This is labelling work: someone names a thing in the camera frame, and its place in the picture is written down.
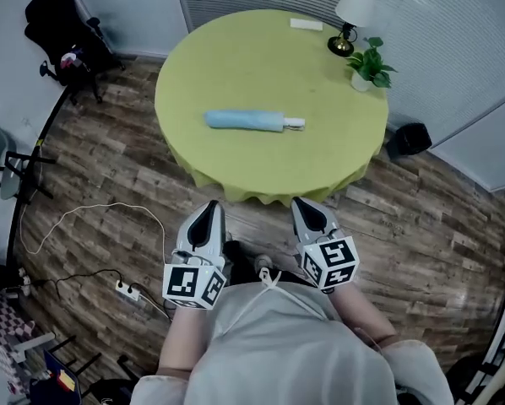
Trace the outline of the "small red and white toy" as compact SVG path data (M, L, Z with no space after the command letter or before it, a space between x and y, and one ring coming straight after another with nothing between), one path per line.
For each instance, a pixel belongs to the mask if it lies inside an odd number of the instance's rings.
M72 49L61 57L60 68L80 68L84 65L84 52L82 49Z

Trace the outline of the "person's white shirt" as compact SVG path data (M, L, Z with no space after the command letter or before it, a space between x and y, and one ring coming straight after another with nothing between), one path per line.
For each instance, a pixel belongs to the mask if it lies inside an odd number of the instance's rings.
M226 288L188 381L147 375L130 405L453 405L436 355L403 339L371 347L328 294L265 278Z

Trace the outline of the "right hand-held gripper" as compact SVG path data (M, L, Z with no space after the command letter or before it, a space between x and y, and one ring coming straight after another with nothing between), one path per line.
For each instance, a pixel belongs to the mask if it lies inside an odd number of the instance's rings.
M340 237L332 211L308 198L291 200L293 230L301 250L301 269L321 290L351 282L360 259L352 236ZM317 237L340 237L313 242Z

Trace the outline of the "white shade table lamp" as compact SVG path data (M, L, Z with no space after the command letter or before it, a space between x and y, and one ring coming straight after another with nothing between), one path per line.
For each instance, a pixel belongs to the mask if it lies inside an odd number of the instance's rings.
M376 0L339 0L335 14L343 21L337 36L330 37L328 49L339 57L349 57L354 52L350 34L355 27L367 27L373 17Z

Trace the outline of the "light blue umbrella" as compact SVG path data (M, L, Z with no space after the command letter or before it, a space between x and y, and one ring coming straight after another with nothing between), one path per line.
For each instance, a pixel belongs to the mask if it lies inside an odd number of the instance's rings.
M243 129L262 132L303 131L302 118L286 117L283 112L255 110L212 110L204 113L205 123L215 129Z

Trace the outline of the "person's right forearm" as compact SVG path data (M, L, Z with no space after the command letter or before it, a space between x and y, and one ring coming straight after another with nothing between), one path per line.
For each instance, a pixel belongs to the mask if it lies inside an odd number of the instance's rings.
M341 321L367 345L384 348L399 341L389 319L353 283L334 287L328 297Z

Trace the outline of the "person's left forearm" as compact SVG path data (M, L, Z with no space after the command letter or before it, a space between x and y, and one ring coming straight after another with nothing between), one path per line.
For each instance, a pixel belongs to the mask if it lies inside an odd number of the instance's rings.
M177 307L160 351L156 375L188 381L212 334L214 310Z

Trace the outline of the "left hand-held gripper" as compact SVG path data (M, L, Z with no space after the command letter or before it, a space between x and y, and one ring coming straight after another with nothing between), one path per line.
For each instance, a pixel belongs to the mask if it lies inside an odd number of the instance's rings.
M171 262L164 267L165 300L184 308L214 308L226 284L225 235L225 212L218 201L201 205L187 217L178 230Z

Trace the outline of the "black office chair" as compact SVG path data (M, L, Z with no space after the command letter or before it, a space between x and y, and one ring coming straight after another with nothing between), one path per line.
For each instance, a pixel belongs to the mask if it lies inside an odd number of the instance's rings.
M40 65L40 75L67 88L72 103L86 85L92 88L96 102L101 103L96 76L124 66L107 46L100 20L96 17L82 20L74 0L32 0L24 13L27 22L24 35L47 55ZM62 70L62 55L78 48L84 52L84 65Z

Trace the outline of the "dark blue case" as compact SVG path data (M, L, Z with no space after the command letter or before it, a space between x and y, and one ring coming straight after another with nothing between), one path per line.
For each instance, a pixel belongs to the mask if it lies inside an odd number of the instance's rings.
M30 405L82 405L77 376L51 352L44 350L46 370L40 379L31 379Z

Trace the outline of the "black waste bin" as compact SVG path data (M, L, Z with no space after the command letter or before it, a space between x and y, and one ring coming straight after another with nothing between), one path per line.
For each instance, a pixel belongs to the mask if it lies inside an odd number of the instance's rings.
M386 144L390 159L411 156L432 146L429 132L423 123L410 123L397 129Z

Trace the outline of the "flat white box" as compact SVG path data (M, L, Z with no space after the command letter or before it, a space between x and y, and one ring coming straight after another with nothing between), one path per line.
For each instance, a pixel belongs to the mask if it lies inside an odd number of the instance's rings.
M314 21L309 19L290 19L290 27L299 30L322 31L323 22Z

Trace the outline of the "yellow-green clothed round table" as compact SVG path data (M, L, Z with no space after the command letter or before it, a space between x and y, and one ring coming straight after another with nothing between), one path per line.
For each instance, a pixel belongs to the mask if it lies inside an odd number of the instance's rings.
M279 10L214 19L160 70L155 112L176 162L198 186L220 185L231 202L321 202L361 179L383 144L385 92L352 87L352 69L327 47L334 28L299 30L290 21ZM212 110L281 112L305 127L213 129L204 121Z

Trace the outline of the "black metal stand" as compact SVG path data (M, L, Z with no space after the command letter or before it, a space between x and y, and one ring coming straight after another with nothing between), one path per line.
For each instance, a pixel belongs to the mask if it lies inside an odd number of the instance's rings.
M49 373L49 378L46 380L46 384L49 385L49 382L51 382L53 389L57 390L59 394L70 398L73 396L83 397L79 385L79 376L102 356L102 353L94 354L76 370L72 369L71 366L74 365L77 360L72 359L68 363L63 363L56 356L56 352L75 341L76 336L73 335L43 351L46 371Z

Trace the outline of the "person's legs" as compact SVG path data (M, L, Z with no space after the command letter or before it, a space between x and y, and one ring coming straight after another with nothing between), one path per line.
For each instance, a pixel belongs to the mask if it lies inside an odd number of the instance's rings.
M229 286L249 284L260 281L260 278L254 270L253 261L247 257L239 241L227 241L223 247L223 254L226 260L231 263ZM272 279L275 279L278 274L280 274L280 282L301 284L304 286L312 287L310 283L299 278L294 273L279 270L278 268L274 267L272 272Z

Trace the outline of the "person's shoe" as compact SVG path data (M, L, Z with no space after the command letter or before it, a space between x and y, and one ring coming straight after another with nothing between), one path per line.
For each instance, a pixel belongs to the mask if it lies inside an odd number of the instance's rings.
M272 278L274 264L268 255L261 254L256 256L253 261L253 267L259 278Z

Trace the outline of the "green potted plant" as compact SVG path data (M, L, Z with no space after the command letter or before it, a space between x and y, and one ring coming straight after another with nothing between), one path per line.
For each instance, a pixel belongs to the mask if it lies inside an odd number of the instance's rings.
M353 70L351 77L351 86L359 91L366 92L372 86L379 89L390 89L390 73L396 73L396 70L386 65L378 51L383 45L380 37L366 38L365 42L368 48L364 52L355 51L350 57L347 57L347 66Z

